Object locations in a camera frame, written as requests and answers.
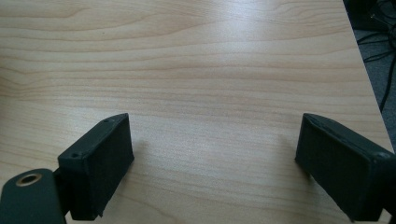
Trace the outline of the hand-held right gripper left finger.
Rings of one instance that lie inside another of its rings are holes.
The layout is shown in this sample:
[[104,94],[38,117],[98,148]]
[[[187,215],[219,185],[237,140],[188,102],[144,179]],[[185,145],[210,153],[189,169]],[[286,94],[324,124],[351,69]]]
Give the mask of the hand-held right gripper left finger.
[[58,157],[61,179],[71,187],[74,220],[101,216],[134,161],[129,116],[98,122]]

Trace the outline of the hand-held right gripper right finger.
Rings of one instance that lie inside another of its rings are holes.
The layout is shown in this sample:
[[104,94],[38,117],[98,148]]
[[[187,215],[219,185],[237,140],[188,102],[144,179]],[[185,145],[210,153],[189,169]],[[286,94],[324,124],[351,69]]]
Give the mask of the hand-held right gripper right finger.
[[303,114],[296,162],[352,221],[396,222],[396,154],[319,115]]

